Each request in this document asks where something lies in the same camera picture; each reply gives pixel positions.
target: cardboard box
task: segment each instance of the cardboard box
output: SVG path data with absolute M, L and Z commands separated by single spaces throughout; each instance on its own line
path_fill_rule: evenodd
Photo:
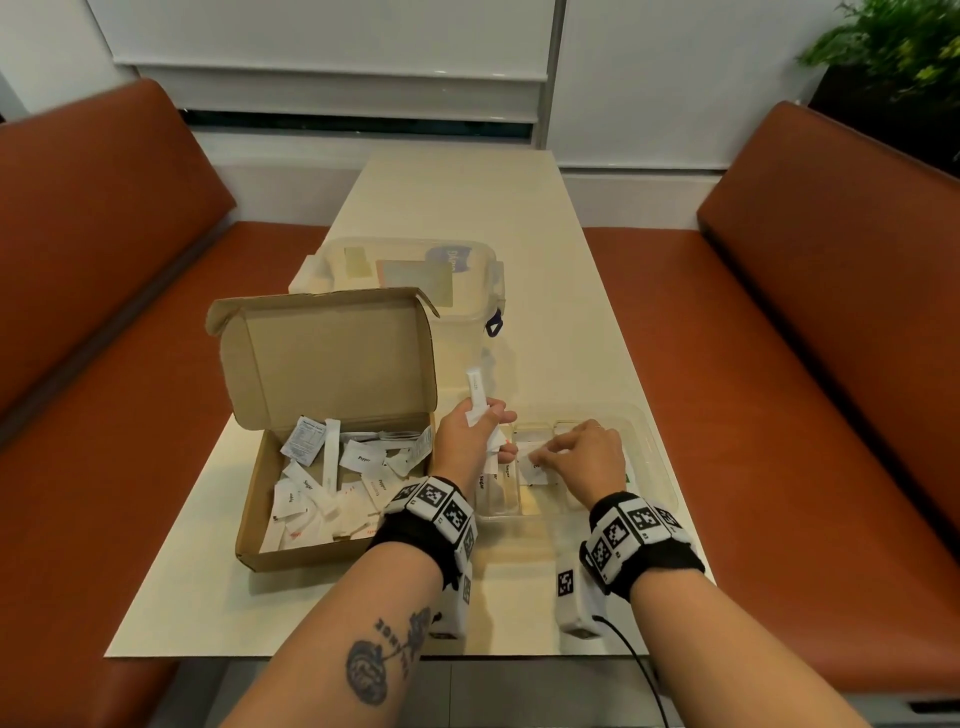
M 287 459 L 280 447 L 300 415 L 342 421 L 343 431 L 423 430 L 437 408 L 433 341 L 417 288 L 337 291 L 216 301 L 206 316 L 220 337 L 233 414 L 262 429 L 236 556 L 254 571 L 359 557 L 370 539 L 259 553 Z M 321 450 L 311 473 L 323 470 Z

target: black cable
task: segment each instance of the black cable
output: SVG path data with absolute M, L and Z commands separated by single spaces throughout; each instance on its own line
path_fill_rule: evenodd
M 654 699 L 657 701 L 657 707 L 660 708 L 660 717 L 663 719 L 663 728 L 670 728 L 670 722 L 666 719 L 666 711 L 663 709 L 663 703 L 660 700 L 660 694 L 657 692 L 657 689 L 654 688 L 654 681 L 650 678 L 650 675 L 647 674 L 646 667 L 644 667 L 643 663 L 640 661 L 640 657 L 636 654 L 634 646 L 628 642 L 626 637 L 623 636 L 623 632 L 613 626 L 613 622 L 606 617 L 593 615 L 593 620 L 601 622 L 602 624 L 606 624 L 611 630 L 613 630 L 613 633 L 620 638 L 620 641 L 627 645 L 627 649 L 630 650 L 630 654 L 632 654 L 636 660 L 636 666 L 640 668 L 640 672 L 643 673 L 643 678 L 647 681 L 647 685 L 650 686 L 650 692 L 654 694 Z

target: tattoo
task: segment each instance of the tattoo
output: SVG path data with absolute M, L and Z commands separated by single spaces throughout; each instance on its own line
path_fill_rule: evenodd
M 430 610 L 424 607 L 410 615 L 407 639 L 401 643 L 396 632 L 383 619 L 378 619 L 373 629 L 386 642 L 388 654 L 384 655 L 384 645 L 367 640 L 353 643 L 347 654 L 347 683 L 353 693 L 366 705 L 383 705 L 387 699 L 388 660 L 399 657 L 403 679 L 410 675 L 410 668 L 426 642 L 427 625 L 430 623 Z

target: green leaves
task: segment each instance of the green leaves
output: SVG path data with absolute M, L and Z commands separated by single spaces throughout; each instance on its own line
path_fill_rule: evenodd
M 899 93 L 960 103 L 960 0 L 861 0 L 839 9 L 847 22 L 820 36 L 800 63 L 862 66 Z

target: potted plant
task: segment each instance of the potted plant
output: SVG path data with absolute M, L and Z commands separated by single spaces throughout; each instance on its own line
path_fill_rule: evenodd
M 841 3 L 798 58 L 828 66 L 810 107 L 960 177 L 960 0 Z

